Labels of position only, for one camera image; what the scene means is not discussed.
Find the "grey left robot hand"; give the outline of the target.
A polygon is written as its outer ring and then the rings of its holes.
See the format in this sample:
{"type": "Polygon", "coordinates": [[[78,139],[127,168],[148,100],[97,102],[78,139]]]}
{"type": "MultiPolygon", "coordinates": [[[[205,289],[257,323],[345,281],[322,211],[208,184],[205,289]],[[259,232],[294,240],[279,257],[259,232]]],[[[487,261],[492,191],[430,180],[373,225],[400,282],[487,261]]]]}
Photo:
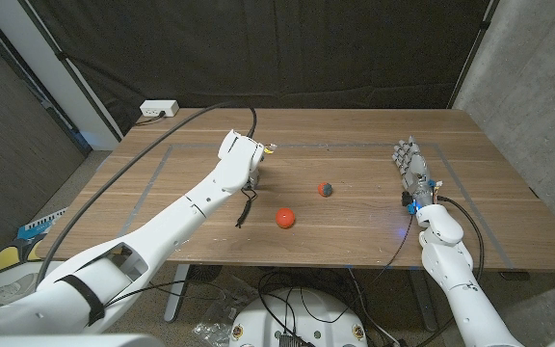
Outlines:
{"type": "Polygon", "coordinates": [[[256,189],[256,187],[258,185],[258,182],[259,182],[259,177],[260,177],[259,165],[262,161],[263,161],[263,159],[260,159],[258,162],[255,162],[251,165],[248,181],[244,185],[245,190],[255,190],[256,189]]]}

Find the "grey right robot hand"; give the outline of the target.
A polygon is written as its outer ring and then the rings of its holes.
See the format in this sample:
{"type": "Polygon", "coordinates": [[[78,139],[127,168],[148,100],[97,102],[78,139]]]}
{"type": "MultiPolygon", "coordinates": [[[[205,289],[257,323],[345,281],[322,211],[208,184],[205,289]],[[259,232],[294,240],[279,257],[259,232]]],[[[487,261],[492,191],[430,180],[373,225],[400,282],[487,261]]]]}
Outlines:
{"type": "Polygon", "coordinates": [[[400,140],[391,158],[400,173],[404,190],[410,196],[410,204],[414,204],[416,209],[433,204],[436,183],[414,137],[400,140]]]}

